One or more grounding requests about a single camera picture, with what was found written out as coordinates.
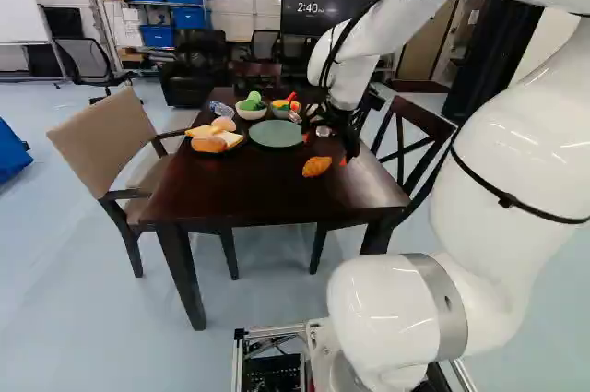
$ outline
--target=floor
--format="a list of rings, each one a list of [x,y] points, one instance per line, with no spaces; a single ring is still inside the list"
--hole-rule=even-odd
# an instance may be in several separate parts
[[[158,130],[183,127],[195,116],[165,106],[157,83],[138,81],[136,92]],[[194,332],[155,234],[141,238],[146,275],[135,279],[118,231],[45,138],[92,96],[100,90],[0,85],[0,115],[30,143],[35,159],[0,186],[0,390],[229,390],[233,329],[325,316],[325,284],[358,252],[363,228],[331,232],[315,276],[306,272],[313,225],[236,230],[238,281],[230,280],[218,239],[194,235],[209,320],[207,331]],[[443,105],[441,95],[410,98],[432,111]],[[383,113],[371,115],[365,140]],[[387,138],[385,151],[394,141]],[[151,154],[142,152],[115,185]],[[590,231],[580,230],[547,266],[522,331],[508,346],[466,359],[480,391],[588,388],[589,239]],[[392,253],[437,249],[426,204],[390,245]]]

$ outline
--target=bread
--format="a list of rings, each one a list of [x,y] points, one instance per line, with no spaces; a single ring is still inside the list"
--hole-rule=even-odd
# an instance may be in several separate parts
[[[215,134],[214,137],[222,138],[228,145],[228,149],[237,146],[243,140],[243,136],[241,136],[240,134],[234,134],[228,131],[221,131],[220,133]]]
[[[197,152],[220,153],[228,148],[228,144],[219,137],[193,138],[191,148]]]
[[[218,127],[228,132],[235,132],[235,130],[238,128],[235,122],[231,120],[229,117],[216,118],[215,120],[213,120],[213,123],[211,123],[211,126]]]
[[[215,135],[217,132],[221,132],[219,126],[209,126],[209,125],[200,125],[198,127],[194,127],[193,129],[188,129],[184,131],[184,133],[192,138],[207,138]]]
[[[332,157],[311,157],[303,166],[303,176],[317,177],[328,170],[332,164]]]

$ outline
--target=green plate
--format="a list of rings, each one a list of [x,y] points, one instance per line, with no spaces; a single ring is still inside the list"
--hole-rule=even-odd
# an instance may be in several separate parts
[[[290,148],[303,141],[301,126],[287,120],[266,120],[250,128],[250,139],[268,148]]]

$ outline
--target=toy croissant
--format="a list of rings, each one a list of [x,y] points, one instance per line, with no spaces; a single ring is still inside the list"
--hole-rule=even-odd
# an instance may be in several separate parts
[[[332,164],[332,157],[311,157],[303,166],[303,176],[317,177],[328,170]]]

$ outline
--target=whiteboard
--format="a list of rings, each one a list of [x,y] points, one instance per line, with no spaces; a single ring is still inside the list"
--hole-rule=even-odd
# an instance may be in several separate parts
[[[36,0],[0,0],[0,42],[48,42]]]

